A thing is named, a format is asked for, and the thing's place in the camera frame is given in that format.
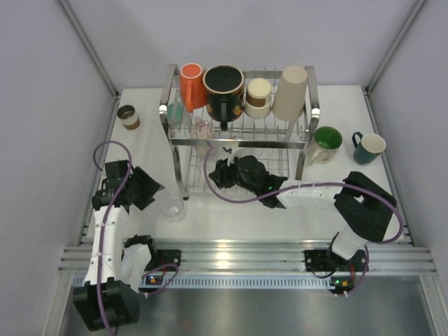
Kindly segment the clear glass cup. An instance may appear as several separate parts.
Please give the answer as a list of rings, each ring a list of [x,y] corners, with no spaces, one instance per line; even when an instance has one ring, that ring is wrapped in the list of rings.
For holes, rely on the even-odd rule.
[[[162,191],[160,213],[170,221],[180,222],[186,215],[186,204],[175,192]]]

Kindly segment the steel two-tier dish rack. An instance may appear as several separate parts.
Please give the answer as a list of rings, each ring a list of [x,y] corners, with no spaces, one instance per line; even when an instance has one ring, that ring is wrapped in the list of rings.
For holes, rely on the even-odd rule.
[[[299,120],[284,122],[273,115],[263,119],[253,119],[246,114],[242,114],[239,119],[228,125],[226,132],[223,132],[220,129],[220,124],[207,115],[206,108],[197,109],[192,113],[186,111],[180,93],[180,70],[178,65],[170,64],[168,66],[160,98],[159,116],[171,148],[174,176],[183,200],[189,200],[190,192],[199,190],[199,182],[204,179],[204,172],[198,165],[200,157],[197,156],[194,150],[190,150],[187,178],[183,178],[181,156],[179,154],[180,146],[194,148],[195,145],[207,146],[211,144],[217,149],[223,149],[223,147],[238,147],[238,149],[259,148],[261,150],[271,148],[279,154],[277,168],[285,175],[290,174],[288,150],[299,150],[295,177],[298,179],[302,178],[306,158],[305,148],[309,144],[310,136],[314,135],[318,128],[321,114],[315,68],[306,66],[305,69],[308,75],[307,91],[309,93],[311,111],[303,110],[302,122]],[[169,104],[183,105],[183,119],[178,125],[170,125],[167,120],[167,107]],[[215,139],[190,138],[190,128],[197,116],[211,123],[216,133]]]

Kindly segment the pink translucent tumbler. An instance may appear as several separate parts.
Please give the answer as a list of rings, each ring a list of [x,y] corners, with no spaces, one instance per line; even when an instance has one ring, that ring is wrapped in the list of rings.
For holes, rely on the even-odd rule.
[[[216,133],[210,122],[201,119],[199,116],[195,117],[194,123],[190,128],[191,139],[215,139]],[[198,157],[203,158],[209,147],[195,145],[195,151]]]

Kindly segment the steel cup cream brown sleeve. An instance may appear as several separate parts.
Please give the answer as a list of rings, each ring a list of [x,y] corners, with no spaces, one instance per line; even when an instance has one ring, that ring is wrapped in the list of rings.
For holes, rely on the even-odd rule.
[[[252,79],[246,88],[245,113],[251,118],[266,118],[271,112],[272,84],[264,78]]]

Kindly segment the beige paper cup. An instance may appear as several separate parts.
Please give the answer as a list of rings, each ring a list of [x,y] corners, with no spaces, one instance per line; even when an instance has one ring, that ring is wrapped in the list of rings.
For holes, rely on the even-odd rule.
[[[288,66],[283,70],[272,105],[276,118],[293,122],[302,115],[307,79],[307,71],[302,66]]]

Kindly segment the black mug with orange print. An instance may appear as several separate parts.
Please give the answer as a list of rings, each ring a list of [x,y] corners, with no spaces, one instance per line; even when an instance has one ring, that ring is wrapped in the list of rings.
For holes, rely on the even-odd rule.
[[[244,110],[244,74],[235,66],[219,64],[208,69],[202,81],[206,90],[207,113],[226,132],[228,125]]]

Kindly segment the dark teal mug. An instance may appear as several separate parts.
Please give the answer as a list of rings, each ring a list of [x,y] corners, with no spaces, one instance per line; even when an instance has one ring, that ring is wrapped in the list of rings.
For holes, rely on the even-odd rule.
[[[386,141],[378,134],[355,132],[351,140],[355,148],[353,159],[359,165],[370,164],[386,150]]]

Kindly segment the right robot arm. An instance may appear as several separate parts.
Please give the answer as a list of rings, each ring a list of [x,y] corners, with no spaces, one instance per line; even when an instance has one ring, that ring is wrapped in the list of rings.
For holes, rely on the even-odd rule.
[[[254,195],[253,201],[270,209],[336,210],[345,226],[332,238],[324,257],[336,270],[350,265],[368,242],[387,243],[386,231],[392,217],[398,215],[395,198],[359,171],[350,172],[341,182],[304,183],[274,175],[247,155],[218,160],[204,179],[215,195],[221,189],[239,186]]]

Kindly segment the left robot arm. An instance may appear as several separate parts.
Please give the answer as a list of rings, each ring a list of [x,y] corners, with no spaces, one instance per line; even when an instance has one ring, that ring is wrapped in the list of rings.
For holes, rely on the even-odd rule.
[[[83,285],[73,303],[88,330],[134,324],[139,319],[139,285],[160,260],[153,238],[124,238],[131,207],[143,211],[162,185],[126,160],[108,162],[101,188],[92,197],[94,242]]]

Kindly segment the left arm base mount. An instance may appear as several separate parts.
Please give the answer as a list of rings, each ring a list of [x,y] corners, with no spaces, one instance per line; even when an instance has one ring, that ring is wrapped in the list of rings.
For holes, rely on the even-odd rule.
[[[153,270],[159,266],[166,264],[181,265],[181,250],[180,249],[158,249],[155,257],[153,257],[148,264],[147,270]]]

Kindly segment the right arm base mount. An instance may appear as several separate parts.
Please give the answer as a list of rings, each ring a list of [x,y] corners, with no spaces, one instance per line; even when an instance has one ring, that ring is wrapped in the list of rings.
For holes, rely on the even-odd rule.
[[[336,272],[349,270],[352,260],[346,260],[332,251],[325,249],[312,249],[304,251],[305,269],[308,272],[325,275],[318,276],[320,279],[332,276]]]

